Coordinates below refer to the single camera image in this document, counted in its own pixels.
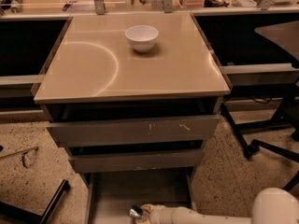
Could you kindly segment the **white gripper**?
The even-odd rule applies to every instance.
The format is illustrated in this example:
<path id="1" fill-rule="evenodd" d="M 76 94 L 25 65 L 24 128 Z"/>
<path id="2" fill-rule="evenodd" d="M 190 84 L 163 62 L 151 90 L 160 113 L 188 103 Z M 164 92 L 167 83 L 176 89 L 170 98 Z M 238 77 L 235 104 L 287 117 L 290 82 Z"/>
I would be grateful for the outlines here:
<path id="1" fill-rule="evenodd" d="M 164 205 L 143 204 L 142 210 L 150 212 L 149 219 L 136 219 L 135 224 L 172 224 L 173 209 Z"/>

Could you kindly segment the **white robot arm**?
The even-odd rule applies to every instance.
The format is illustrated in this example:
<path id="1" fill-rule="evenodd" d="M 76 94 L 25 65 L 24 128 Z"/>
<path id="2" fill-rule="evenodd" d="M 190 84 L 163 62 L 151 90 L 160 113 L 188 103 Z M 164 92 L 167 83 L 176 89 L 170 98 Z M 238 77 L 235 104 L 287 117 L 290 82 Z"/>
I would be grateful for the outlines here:
<path id="1" fill-rule="evenodd" d="M 267 188 L 256 195 L 250 217 L 213 216 L 150 203 L 132 206 L 129 216 L 135 224 L 299 224 L 299 201 L 284 189 Z"/>

